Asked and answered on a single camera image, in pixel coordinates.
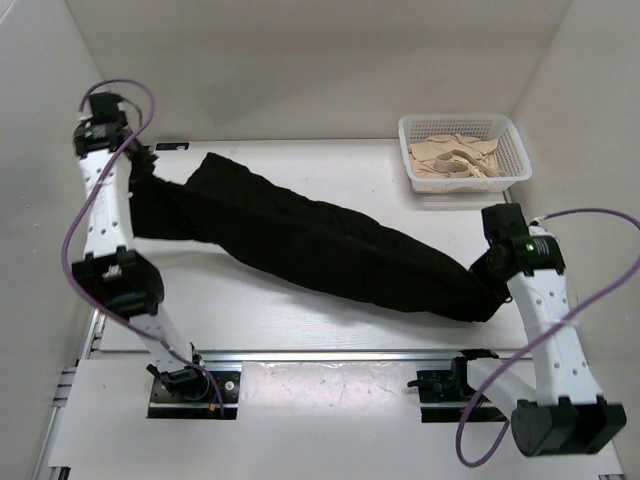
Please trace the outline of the black trousers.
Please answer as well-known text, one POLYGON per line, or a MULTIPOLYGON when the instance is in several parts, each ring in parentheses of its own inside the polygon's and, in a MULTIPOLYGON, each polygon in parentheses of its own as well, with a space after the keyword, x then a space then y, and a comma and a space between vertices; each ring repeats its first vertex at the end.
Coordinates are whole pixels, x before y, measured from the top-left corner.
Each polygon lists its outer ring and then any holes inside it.
POLYGON ((129 190, 136 237, 215 244, 310 290, 468 323, 488 321, 510 297, 439 250, 215 153, 183 184, 157 177, 151 164, 135 166, 129 190))

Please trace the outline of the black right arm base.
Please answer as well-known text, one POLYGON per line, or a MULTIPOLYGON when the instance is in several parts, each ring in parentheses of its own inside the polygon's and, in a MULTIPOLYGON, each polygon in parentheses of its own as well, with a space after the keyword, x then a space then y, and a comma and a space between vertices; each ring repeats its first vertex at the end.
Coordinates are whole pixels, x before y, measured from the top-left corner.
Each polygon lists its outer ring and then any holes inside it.
POLYGON ((451 371, 419 370, 407 388, 417 393, 423 424, 458 423, 475 393, 466 383, 456 380, 451 371))

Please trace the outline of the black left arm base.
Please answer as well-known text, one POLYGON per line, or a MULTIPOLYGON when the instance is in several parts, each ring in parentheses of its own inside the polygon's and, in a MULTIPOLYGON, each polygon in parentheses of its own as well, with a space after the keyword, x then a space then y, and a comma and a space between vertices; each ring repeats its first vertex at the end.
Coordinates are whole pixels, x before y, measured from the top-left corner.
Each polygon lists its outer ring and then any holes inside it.
POLYGON ((241 390, 239 370, 210 370, 217 388, 199 371, 185 368, 160 373, 149 364, 153 376, 147 417, 150 419, 235 420, 241 390))

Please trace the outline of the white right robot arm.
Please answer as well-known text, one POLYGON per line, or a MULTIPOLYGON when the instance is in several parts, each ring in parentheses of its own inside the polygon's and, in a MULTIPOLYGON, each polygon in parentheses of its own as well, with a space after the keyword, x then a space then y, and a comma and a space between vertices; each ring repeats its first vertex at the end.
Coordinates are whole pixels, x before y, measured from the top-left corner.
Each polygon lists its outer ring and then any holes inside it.
POLYGON ((571 307, 566 265, 557 238, 543 227, 545 216, 526 221, 517 203, 482 210, 489 248, 474 271, 508 289, 521 315, 527 345, 502 361, 489 355, 465 360, 449 375, 449 387, 469 400, 455 434, 458 460, 468 468, 484 465, 463 454, 466 423, 481 399, 504 416, 499 437, 512 435, 526 457, 595 455, 626 425, 620 403, 605 399, 585 358, 572 322, 638 271, 637 262, 611 284, 571 307))

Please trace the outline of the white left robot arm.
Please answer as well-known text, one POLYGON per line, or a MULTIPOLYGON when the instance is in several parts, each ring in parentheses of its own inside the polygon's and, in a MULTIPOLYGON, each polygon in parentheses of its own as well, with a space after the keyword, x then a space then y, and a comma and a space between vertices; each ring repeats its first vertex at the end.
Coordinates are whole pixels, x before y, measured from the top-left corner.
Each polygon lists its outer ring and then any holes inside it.
POLYGON ((108 317, 138 336, 154 358, 148 371, 169 393, 200 401, 212 390, 202 358, 162 307, 159 270, 134 248, 130 188, 152 174, 156 157, 132 138, 126 99, 101 92, 84 102, 90 114, 73 141, 90 204, 82 210, 87 239, 72 277, 108 317))

